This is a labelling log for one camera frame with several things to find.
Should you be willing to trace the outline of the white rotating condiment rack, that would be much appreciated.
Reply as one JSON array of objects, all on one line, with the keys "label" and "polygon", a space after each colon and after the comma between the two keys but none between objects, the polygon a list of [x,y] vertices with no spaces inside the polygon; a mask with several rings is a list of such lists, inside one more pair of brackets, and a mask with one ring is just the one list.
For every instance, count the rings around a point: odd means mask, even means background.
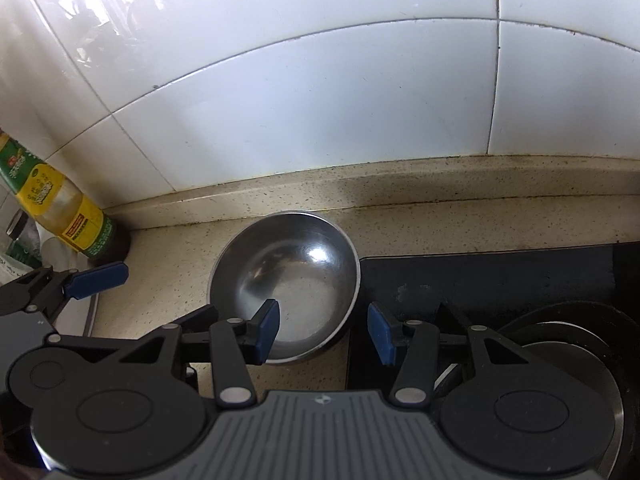
[{"label": "white rotating condiment rack", "polygon": [[1,314],[40,312],[62,335],[89,336],[98,296],[70,291],[89,269],[87,257],[18,210],[1,230]]}]

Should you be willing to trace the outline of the steel bowl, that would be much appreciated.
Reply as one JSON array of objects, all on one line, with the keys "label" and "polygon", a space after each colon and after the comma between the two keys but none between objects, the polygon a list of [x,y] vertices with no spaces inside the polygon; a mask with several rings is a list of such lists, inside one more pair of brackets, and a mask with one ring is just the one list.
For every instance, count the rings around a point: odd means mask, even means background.
[{"label": "steel bowl", "polygon": [[208,283],[222,318],[251,318],[277,300],[280,328],[267,362],[308,360],[331,347],[355,307],[360,262],[347,234],[308,211],[283,211],[247,226],[224,248]]}]

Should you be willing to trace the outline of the yellow green sauce bottle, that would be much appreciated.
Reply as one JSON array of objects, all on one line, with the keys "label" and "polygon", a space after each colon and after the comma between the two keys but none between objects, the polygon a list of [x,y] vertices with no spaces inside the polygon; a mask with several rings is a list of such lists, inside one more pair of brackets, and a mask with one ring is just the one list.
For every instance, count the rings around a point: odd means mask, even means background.
[{"label": "yellow green sauce bottle", "polygon": [[43,229],[96,266],[125,260],[126,226],[112,219],[76,184],[8,134],[1,135],[1,177],[18,203]]}]

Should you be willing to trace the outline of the black gas stove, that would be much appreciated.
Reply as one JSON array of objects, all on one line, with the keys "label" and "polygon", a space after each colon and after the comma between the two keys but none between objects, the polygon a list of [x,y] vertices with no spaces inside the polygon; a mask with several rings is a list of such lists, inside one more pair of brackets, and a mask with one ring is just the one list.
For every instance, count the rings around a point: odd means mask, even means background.
[{"label": "black gas stove", "polygon": [[346,386],[387,401],[396,370],[367,310],[467,336],[439,348],[428,435],[465,477],[639,474],[639,247],[634,243],[365,258]]}]

